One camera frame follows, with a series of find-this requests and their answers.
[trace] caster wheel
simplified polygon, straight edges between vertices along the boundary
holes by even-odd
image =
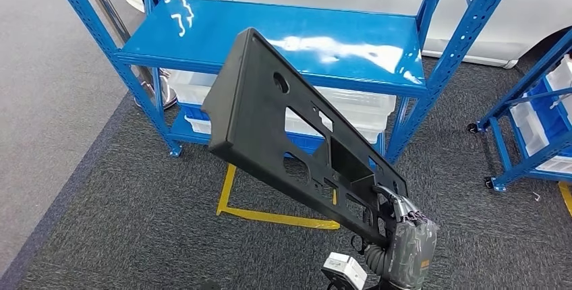
[[[485,186],[487,189],[492,189],[492,188],[494,187],[494,186],[492,185],[492,180],[491,180],[490,177],[486,177],[486,178],[485,178],[485,180],[484,180],[484,186]]]
[[[476,123],[470,123],[469,125],[467,125],[467,132],[471,134],[476,134],[479,132],[479,127],[477,127]]]

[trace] blue metal shelf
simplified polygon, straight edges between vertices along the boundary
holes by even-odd
[[[552,91],[546,74],[563,58],[564,54],[572,51],[572,30],[569,30],[554,46],[547,52],[535,66],[522,78],[518,84],[502,97],[481,120],[477,122],[479,131],[484,131],[489,127],[497,144],[500,159],[503,162],[504,172],[498,177],[490,179],[490,187],[496,191],[505,191],[506,187],[519,177],[535,177],[538,179],[548,179],[557,181],[572,181],[572,174],[557,173],[550,171],[540,171],[536,168],[552,159],[554,156],[567,156],[572,154],[572,125],[567,116],[568,112],[559,103],[554,108],[550,108],[558,95],[570,93],[570,89]],[[533,155],[528,155],[524,139],[520,129],[516,126],[515,120],[509,111],[510,107],[523,102],[530,101],[532,108],[538,115],[542,124],[542,129],[546,133],[549,144]],[[512,165],[505,142],[500,129],[496,125],[498,118],[508,116],[511,128],[515,136],[516,145],[521,153],[521,160]]]
[[[130,64],[217,74],[234,38],[249,27],[313,85],[408,96],[426,92],[412,16],[162,0],[117,57]]]
[[[501,0],[467,0],[442,57],[426,78],[420,51],[439,0],[416,15],[316,9],[219,0],[144,0],[146,19],[133,36],[109,0],[96,0],[126,43],[118,48],[89,0],[68,0],[173,156],[179,142],[205,144],[179,114],[173,127],[155,107],[130,65],[217,74],[236,35],[255,27],[313,85],[402,96],[387,159],[395,162],[445,89]],[[383,138],[375,145],[385,154]]]

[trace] shelf upright post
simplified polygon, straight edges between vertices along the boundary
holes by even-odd
[[[427,31],[429,31],[429,24],[431,22],[431,17],[435,12],[435,8],[439,0],[423,0],[417,16],[415,17],[417,23],[417,31],[419,34],[419,48],[423,49],[425,45],[425,38],[427,38]]]
[[[139,80],[131,70],[131,67],[120,62],[120,60],[115,56],[117,46],[105,28],[105,25],[97,16],[97,13],[89,0],[68,1],[83,21],[85,27],[87,27],[89,33],[93,36],[111,65],[115,68],[115,71],[117,71],[123,80],[123,83],[125,83],[131,94],[133,94],[135,100],[141,106],[141,109],[145,112],[147,118],[151,121],[151,124],[161,135],[161,138],[165,143],[167,143],[171,150],[171,155],[178,156],[181,152],[181,145],[168,136],[169,128],[167,127],[164,118],[160,116],[157,108],[148,98],[147,93],[145,93],[143,87],[141,87]]]
[[[427,79],[427,95],[417,99],[407,121],[399,131],[393,132],[396,136],[392,136],[387,150],[387,160],[390,163],[399,158],[500,2],[501,0],[471,0],[451,40]]]

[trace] wrapped plastic cover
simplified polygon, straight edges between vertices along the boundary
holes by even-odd
[[[387,249],[386,280],[404,289],[421,289],[435,251],[438,226],[422,218],[397,223]]]

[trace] cable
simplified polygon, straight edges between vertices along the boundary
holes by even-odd
[[[369,245],[365,251],[366,264],[378,276],[383,274],[385,263],[385,249],[379,245]]]

